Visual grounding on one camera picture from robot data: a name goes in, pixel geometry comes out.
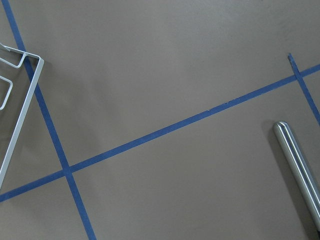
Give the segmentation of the steel muddler with black tip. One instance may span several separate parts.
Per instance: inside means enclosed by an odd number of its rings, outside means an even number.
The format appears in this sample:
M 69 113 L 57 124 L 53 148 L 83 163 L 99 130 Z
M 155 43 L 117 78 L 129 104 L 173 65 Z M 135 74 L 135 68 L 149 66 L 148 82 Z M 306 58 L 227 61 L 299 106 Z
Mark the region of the steel muddler with black tip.
M 320 191 L 289 124 L 277 121 L 273 131 L 297 182 L 316 229 L 320 229 Z

